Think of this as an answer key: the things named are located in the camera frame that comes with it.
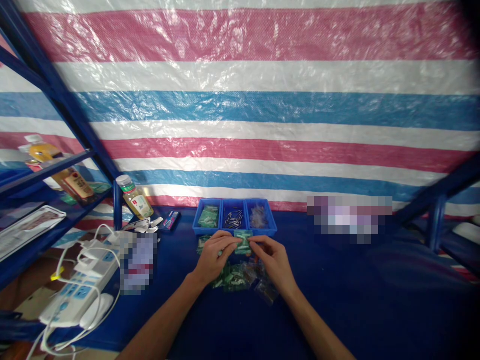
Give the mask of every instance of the green component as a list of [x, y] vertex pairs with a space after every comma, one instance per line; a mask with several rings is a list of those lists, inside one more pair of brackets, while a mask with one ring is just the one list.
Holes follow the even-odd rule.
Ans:
[[217, 228], [219, 226], [219, 208], [218, 206], [205, 206], [201, 212], [198, 224], [202, 228]]
[[204, 247], [205, 247], [205, 243], [211, 238], [212, 236], [211, 235], [203, 235], [203, 236], [200, 236], [200, 238], [198, 239], [198, 247], [196, 249], [196, 253], [198, 255], [201, 255], [202, 252], [204, 251]]
[[230, 268], [230, 262], [227, 261], [225, 267], [221, 270], [220, 275], [211, 283], [212, 288], [216, 289], [225, 286], [227, 283], [227, 278], [230, 275]]
[[109, 184], [106, 184], [103, 182], [93, 182], [93, 183], [89, 182], [88, 184], [91, 186], [91, 188], [96, 194], [103, 194], [104, 192], [106, 192], [111, 188]]
[[250, 247], [249, 238], [254, 235], [251, 230], [235, 230], [233, 236], [236, 238], [242, 239], [242, 242], [237, 245], [235, 249], [236, 255], [252, 255], [252, 248]]
[[70, 206], [73, 206], [73, 205], [76, 205], [78, 204], [77, 203], [77, 200], [75, 200], [73, 197], [71, 197], [70, 195], [68, 195], [67, 193], [65, 193], [65, 195], [63, 195], [60, 200], [62, 200], [65, 204], [68, 204]]
[[225, 278], [223, 290], [226, 293], [233, 293], [248, 290], [250, 286], [245, 278], [243, 266], [238, 264], [231, 267], [230, 274]]

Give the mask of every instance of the white stripe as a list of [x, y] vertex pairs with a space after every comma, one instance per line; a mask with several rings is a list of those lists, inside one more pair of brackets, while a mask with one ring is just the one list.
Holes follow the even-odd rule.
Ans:
[[0, 67], [0, 93], [40, 93], [41, 90], [9, 67]]
[[102, 140], [228, 138], [391, 145], [458, 151], [477, 150], [480, 136], [480, 131], [243, 121], [117, 121], [94, 122], [92, 126]]
[[363, 8], [381, 5], [438, 3], [447, 0], [18, 0], [25, 13], [84, 14], [105, 11], [183, 9], [318, 9], [318, 8]]
[[[194, 197], [194, 198], [223, 198], [223, 199], [247, 199], [263, 198], [271, 202], [307, 203], [307, 197], [311, 196], [349, 196], [343, 193], [325, 193], [312, 191], [293, 190], [267, 190], [267, 189], [233, 189], [227, 187], [199, 187], [183, 185], [146, 185], [142, 187], [147, 196], [170, 196], [170, 197]], [[370, 199], [370, 196], [354, 195], [362, 199]], [[393, 211], [404, 208], [408, 203], [394, 201]], [[445, 213], [449, 216], [468, 217], [480, 214], [480, 204], [458, 205], [447, 203]]]
[[378, 180], [411, 186], [430, 186], [444, 174], [394, 167], [349, 164], [282, 162], [213, 157], [157, 157], [115, 160], [121, 172], [145, 170], [177, 170], [272, 174], [312, 177], [334, 177]]
[[477, 95], [476, 63], [224, 61], [56, 64], [73, 92], [319, 92]]

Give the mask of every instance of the orange juice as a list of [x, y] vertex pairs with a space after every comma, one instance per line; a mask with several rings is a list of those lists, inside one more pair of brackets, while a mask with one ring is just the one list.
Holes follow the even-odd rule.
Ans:
[[31, 143], [30, 156], [41, 163], [64, 156], [56, 146], [45, 142], [40, 135], [28, 135], [25, 139]]

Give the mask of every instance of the juice bottle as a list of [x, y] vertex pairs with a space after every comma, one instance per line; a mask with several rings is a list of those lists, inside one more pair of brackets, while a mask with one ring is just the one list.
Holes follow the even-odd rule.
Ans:
[[154, 214], [154, 210], [145, 198], [144, 193], [137, 189], [130, 176], [121, 175], [116, 178], [116, 183], [124, 192], [125, 202], [140, 220], [149, 218]]
[[[42, 170], [42, 166], [40, 165], [40, 162], [38, 160], [35, 160], [30, 156], [31, 147], [31, 145], [22, 145], [18, 147], [18, 150], [20, 150], [20, 152], [23, 154], [29, 154], [29, 159], [25, 161], [25, 164], [30, 168], [30, 170], [32, 170], [34, 173], [37, 173]], [[52, 190], [63, 191], [62, 187], [51, 177], [46, 178], [45, 180], [43, 180], [43, 182], [47, 184], [48, 187]]]
[[[52, 165], [65, 160], [64, 157], [58, 157], [41, 164], [42, 169], [48, 169]], [[95, 191], [90, 187], [84, 177], [72, 166], [51, 176], [63, 190], [74, 198], [80, 205], [94, 203], [98, 199]]]
[[31, 157], [41, 163], [64, 156], [56, 146], [45, 142], [40, 135], [28, 135], [25, 140], [31, 144]]

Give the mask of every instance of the blue stripe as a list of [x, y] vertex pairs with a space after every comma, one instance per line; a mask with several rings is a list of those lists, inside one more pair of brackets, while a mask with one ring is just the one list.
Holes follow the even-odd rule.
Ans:
[[[476, 96], [238, 91], [76, 95], [92, 122], [228, 120], [480, 131]], [[0, 93], [0, 116], [61, 120], [42, 93]]]
[[22, 161], [2, 161], [0, 158], [0, 171], [28, 168], [29, 167]]
[[[169, 184], [203, 188], [219, 187], [340, 193], [393, 197], [393, 200], [398, 202], [409, 202], [420, 191], [425, 189], [425, 187], [402, 185], [388, 181], [340, 177], [180, 170], [126, 171], [125, 174], [130, 175], [133, 181], [140, 185]], [[451, 199], [451, 202], [463, 205], [479, 204], [480, 188], [472, 187]]]
[[0, 92], [0, 116], [62, 120], [42, 92]]
[[[95, 210], [92, 210], [88, 213], [88, 216], [94, 216], [94, 217], [99, 217], [99, 218], [111, 218], [113, 219], [114, 218], [114, 214], [113, 213], [104, 213], [104, 212], [99, 212], [99, 211], [95, 211]], [[122, 213], [122, 220], [124, 222], [130, 222], [130, 220], [132, 220], [134, 218], [133, 214], [131, 213], [127, 213], [127, 212], [123, 212]]]

